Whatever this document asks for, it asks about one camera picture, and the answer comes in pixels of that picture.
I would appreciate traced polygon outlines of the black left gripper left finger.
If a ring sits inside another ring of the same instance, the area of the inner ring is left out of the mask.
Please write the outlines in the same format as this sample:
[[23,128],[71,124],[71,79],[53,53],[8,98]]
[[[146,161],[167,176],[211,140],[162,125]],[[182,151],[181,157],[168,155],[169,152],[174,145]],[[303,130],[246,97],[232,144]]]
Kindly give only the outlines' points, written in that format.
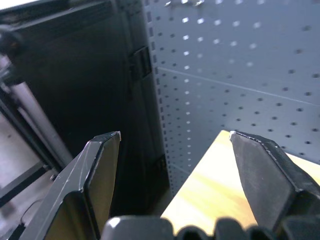
[[56,177],[22,240],[98,240],[114,194],[121,133],[89,140]]

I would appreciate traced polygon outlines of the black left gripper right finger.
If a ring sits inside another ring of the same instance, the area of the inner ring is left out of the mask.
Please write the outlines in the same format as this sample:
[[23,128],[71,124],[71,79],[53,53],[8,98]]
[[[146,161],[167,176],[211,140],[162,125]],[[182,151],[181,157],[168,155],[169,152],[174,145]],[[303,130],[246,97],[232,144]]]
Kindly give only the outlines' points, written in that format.
[[318,217],[320,186],[273,140],[231,131],[241,186],[258,225],[279,231],[287,217]]

